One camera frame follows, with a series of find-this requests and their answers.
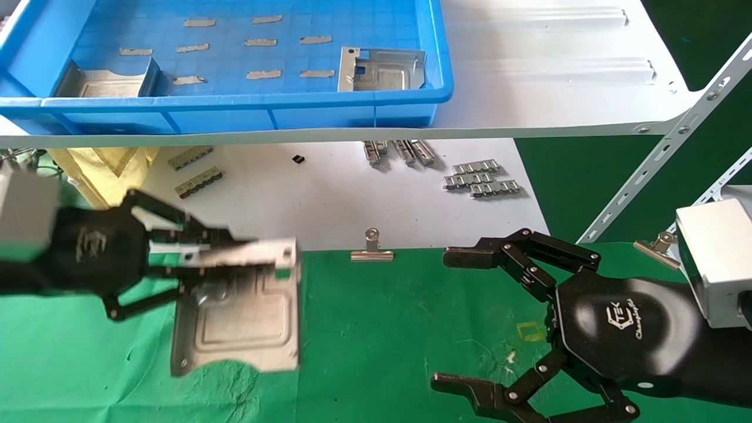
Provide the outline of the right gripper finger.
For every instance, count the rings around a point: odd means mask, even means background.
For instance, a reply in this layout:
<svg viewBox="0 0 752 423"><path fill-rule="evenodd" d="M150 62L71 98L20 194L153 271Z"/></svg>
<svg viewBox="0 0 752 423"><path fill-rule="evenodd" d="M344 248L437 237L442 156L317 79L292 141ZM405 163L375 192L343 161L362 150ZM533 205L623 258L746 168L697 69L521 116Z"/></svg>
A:
<svg viewBox="0 0 752 423"><path fill-rule="evenodd" d="M556 279L537 262L575 274L581 270L597 271L600 255L577 244L521 229L507 237L483 237L472 247L447 247L442 260L449 268L502 268L543 303L555 299Z"/></svg>

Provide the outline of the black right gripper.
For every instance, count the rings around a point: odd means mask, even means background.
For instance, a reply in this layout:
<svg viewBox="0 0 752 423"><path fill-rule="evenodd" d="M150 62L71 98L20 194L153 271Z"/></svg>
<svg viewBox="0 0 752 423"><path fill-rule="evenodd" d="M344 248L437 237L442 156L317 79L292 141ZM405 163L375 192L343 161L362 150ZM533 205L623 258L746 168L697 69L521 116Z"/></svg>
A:
<svg viewBox="0 0 752 423"><path fill-rule="evenodd" d="M578 273L556 289L556 347L510 387L436 372L431 388L465 397L477 416L505 422L632 422L641 410L623 391L712 401L704 369L709 325L689 286L653 278ZM529 400L564 371L604 404L544 416Z"/></svg>

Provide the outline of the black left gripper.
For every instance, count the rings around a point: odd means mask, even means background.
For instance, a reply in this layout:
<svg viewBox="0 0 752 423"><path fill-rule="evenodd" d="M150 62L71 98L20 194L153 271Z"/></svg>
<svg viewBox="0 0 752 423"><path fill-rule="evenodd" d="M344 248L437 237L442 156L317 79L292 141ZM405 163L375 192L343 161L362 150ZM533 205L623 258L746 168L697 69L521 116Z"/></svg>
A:
<svg viewBox="0 0 752 423"><path fill-rule="evenodd" d="M124 208L86 210L55 206L28 211L26 233L41 250L26 265L27 293L124 293L145 277L149 241L159 244L206 244L231 247L260 239L236 238L227 227L207 227L185 210L155 196L130 189ZM131 211L140 208L169 220L177 229L146 230ZM197 273L147 273L147 278L174 279L177 287L121 304L117 294L105 295L112 321L124 321L177 301L198 286Z"/></svg>

